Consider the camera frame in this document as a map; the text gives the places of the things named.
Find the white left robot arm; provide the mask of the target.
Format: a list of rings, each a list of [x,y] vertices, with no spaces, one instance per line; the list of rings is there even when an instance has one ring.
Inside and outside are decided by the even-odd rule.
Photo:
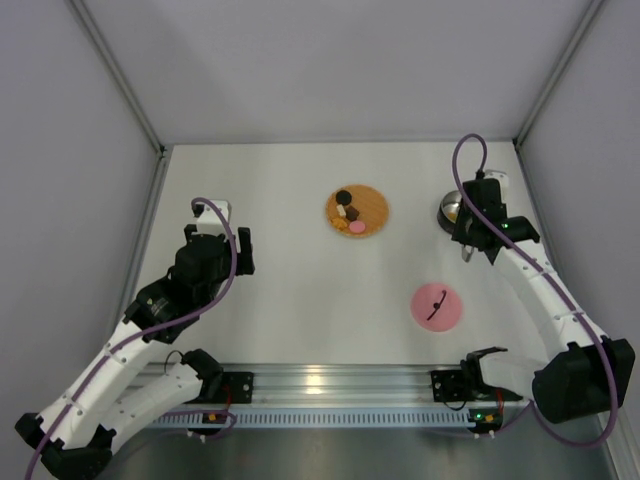
[[[136,433],[169,410],[213,399],[223,368],[194,349],[161,377],[130,395],[124,392],[156,357],[168,354],[181,333],[221,296],[233,276],[255,271],[251,231],[225,235],[185,229],[186,243],[167,274],[142,288],[111,338],[59,399],[39,413],[25,413],[15,429],[56,479],[94,479]]]

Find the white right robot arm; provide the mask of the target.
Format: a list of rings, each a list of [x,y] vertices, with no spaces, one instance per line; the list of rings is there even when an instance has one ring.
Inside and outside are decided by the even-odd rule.
[[[609,410],[612,392],[623,403],[635,362],[629,342],[610,339],[578,307],[531,222],[507,215],[498,180],[462,187],[453,241],[486,255],[524,305],[547,355],[538,361],[505,347],[472,352],[461,365],[476,386],[530,399],[552,424]]]

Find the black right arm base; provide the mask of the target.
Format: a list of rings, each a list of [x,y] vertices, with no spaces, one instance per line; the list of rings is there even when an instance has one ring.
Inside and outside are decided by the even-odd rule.
[[[432,370],[430,378],[436,402],[455,404],[474,400],[474,394],[462,370]]]

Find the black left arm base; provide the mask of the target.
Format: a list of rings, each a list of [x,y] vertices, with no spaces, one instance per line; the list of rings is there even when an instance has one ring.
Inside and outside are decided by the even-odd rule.
[[[253,391],[253,372],[223,372],[212,386],[206,387],[189,404],[251,404]]]

